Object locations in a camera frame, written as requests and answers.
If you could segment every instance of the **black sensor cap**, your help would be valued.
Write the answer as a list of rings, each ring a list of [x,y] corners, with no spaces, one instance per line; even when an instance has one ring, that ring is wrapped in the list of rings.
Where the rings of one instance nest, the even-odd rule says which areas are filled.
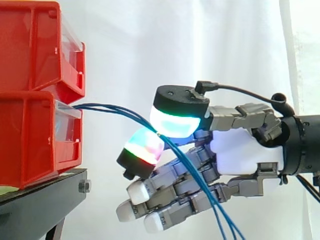
[[[135,176],[147,179],[156,167],[140,157],[137,157],[125,148],[120,153],[116,162],[125,168],[123,176],[128,180],[133,180]]]
[[[179,117],[203,118],[210,100],[196,98],[190,86],[163,85],[157,88],[153,106],[159,111]]]

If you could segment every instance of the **black shelf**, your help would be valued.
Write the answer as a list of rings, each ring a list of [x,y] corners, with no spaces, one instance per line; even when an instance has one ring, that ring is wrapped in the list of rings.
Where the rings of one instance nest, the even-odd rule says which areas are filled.
[[[0,240],[59,240],[65,217],[83,200],[86,169],[0,196]]]

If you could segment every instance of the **cable connector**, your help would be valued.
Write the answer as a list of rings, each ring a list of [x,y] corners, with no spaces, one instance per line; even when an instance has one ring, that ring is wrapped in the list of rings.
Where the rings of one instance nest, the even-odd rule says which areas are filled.
[[[205,94],[206,92],[212,92],[219,89],[219,83],[211,81],[198,81],[194,90],[198,94]]]

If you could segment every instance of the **white fingertip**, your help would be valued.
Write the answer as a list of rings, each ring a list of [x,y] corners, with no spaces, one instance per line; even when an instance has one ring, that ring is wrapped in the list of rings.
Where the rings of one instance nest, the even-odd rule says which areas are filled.
[[[142,181],[133,182],[126,190],[134,205],[142,204],[150,199],[147,188]]]
[[[116,215],[120,222],[131,222],[136,219],[130,200],[121,203],[116,208]]]
[[[157,212],[153,212],[145,217],[144,227],[149,234],[155,234],[164,230],[164,226]]]

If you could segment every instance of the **red storage drawer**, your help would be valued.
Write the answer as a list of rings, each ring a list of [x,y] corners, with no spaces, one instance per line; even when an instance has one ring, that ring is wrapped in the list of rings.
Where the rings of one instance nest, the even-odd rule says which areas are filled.
[[[82,111],[45,91],[0,92],[0,186],[23,189],[82,162]]]
[[[51,92],[70,104],[85,96],[85,46],[57,2],[0,1],[0,92]]]

